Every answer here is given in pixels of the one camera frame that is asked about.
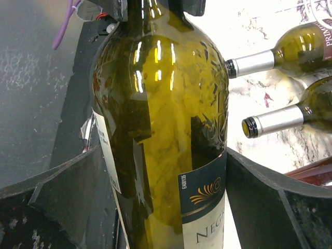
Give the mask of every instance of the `silver bottle neck wrap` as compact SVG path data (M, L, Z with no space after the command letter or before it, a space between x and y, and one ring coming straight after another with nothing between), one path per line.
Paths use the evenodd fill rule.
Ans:
M236 77L274 68L274 55L271 50L232 59L232 61L235 67Z
M303 114L297 105L252 116L257 125L258 137L303 124Z

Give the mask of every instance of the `gold logo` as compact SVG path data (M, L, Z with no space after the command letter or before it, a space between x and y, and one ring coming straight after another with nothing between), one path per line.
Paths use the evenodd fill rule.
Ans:
M197 192L199 195L197 196L191 196L191 202L194 204L200 203L201 201L205 201L209 199L210 197L214 196L222 187L222 179L218 177L214 183L211 183L210 185L204 185L203 191L201 188L198 188Z

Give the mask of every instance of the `red wire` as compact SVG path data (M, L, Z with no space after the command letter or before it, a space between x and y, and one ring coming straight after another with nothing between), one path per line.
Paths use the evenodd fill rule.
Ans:
M106 16L108 16L107 13L101 13L101 14L99 14L99 15L96 17L96 20L99 20L99 19L101 19L102 17L106 17Z

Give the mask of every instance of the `red stain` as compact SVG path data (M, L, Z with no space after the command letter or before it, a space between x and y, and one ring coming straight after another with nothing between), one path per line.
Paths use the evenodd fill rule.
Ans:
M265 93L264 101L265 101L266 108L269 108L269 102L268 102L268 100L272 100L273 101L273 99L270 97L270 95L268 95L267 93Z

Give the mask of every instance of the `marble surface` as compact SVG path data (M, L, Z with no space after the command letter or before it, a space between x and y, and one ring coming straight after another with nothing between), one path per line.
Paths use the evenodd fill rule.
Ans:
M188 16L188 19L208 34L227 60L273 48L290 28L315 21L312 15L306 15L304 6L298 6L301 3L302 0L208 0L203 17ZM332 15L325 1L317 2L316 9L320 18ZM243 118L297 103L308 85L329 74L332 75L295 80L271 70L230 80L227 145L280 173L330 156L332 136L307 127L258 139L247 139L241 129ZM270 97L267 103L266 94ZM241 248L228 201L224 238L224 249Z

